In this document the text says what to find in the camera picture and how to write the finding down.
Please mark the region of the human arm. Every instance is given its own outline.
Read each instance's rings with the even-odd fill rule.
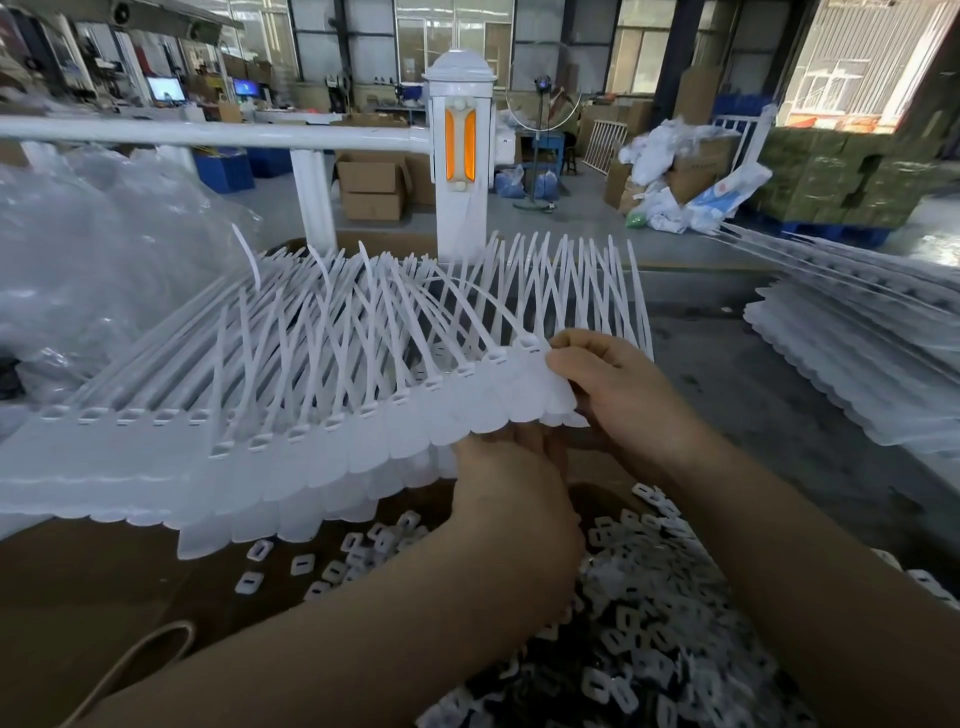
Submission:
[[[450,519],[362,579],[113,695],[83,728],[410,725],[570,598],[583,539],[539,425],[456,446]]]
[[[636,348],[576,329],[553,343],[547,364],[677,503],[822,723],[960,725],[960,615],[710,428]]]

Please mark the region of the brown cardboard box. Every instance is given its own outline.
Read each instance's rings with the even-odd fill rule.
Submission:
[[[410,186],[407,187],[407,202],[414,205],[435,206],[437,204],[436,187],[430,181],[430,156],[411,155],[403,152],[371,152],[368,150],[337,152],[338,162],[346,156],[352,161],[391,161],[405,166]]]
[[[620,196],[633,168],[632,164],[621,164],[617,158],[611,160],[603,193],[603,201],[610,207],[620,207]]]
[[[247,62],[229,53],[224,54],[224,69],[232,79],[247,78]]]
[[[673,198],[680,205],[686,205],[701,192],[712,187],[721,176],[709,170],[687,169],[678,171],[671,169],[666,173],[666,184],[670,188]]]
[[[722,75],[720,66],[692,65],[687,68],[680,77],[673,118],[682,116],[690,126],[708,124]]]
[[[739,138],[731,135],[703,139],[697,154],[690,157],[674,157],[671,169],[678,172],[697,171],[725,175],[730,171],[733,152],[736,151],[736,142]]]
[[[355,152],[343,152],[336,163],[340,189],[344,192],[390,194],[401,188],[409,191],[413,186],[410,170],[401,154],[368,158]]]
[[[341,192],[344,214],[350,220],[399,220],[406,193],[399,187],[392,194]]]
[[[232,104],[229,101],[221,101],[217,103],[217,109],[220,110],[221,121],[229,124],[243,123],[243,113],[240,112],[240,107],[237,104]]]
[[[343,153],[337,161],[344,214],[350,220],[399,220],[413,189],[403,155],[370,160]]]
[[[650,115],[654,110],[651,99],[639,99],[627,107],[623,121],[627,124],[627,136],[648,132],[650,130]]]

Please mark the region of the plastic sheet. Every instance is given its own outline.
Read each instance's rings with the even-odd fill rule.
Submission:
[[[511,169],[504,169],[496,173],[493,178],[493,189],[497,197],[520,200],[526,192],[523,191],[523,165],[518,164]]]
[[[33,400],[63,400],[216,277],[261,219],[153,150],[0,168],[0,355]]]

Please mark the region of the blue pallet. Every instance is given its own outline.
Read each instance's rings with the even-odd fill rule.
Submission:
[[[868,228],[863,225],[842,225],[840,223],[807,223],[802,221],[782,221],[763,212],[749,210],[750,216],[759,222],[757,227],[777,235],[785,232],[795,235],[824,237],[836,243],[844,243],[855,248],[875,250],[886,241],[893,232],[890,228]]]
[[[253,171],[250,168],[250,158],[243,150],[232,147],[217,149],[222,157],[193,153],[197,164],[197,175],[200,181],[214,192],[227,194],[239,192],[242,189],[253,189]]]
[[[294,171],[289,149],[247,147],[247,156],[250,158],[250,168],[254,177],[279,177]]]

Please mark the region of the hand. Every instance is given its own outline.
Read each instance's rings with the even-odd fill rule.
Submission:
[[[628,470],[640,479],[647,464],[662,473],[688,458],[710,432],[654,363],[624,339],[569,328],[550,344],[547,366],[581,390],[578,409],[638,461]],[[645,482],[653,484],[649,477]]]
[[[530,423],[456,443],[460,475],[451,519],[479,529],[506,548],[505,558],[525,562],[563,592],[567,582],[572,589],[584,538],[566,491],[566,449],[559,438]]]

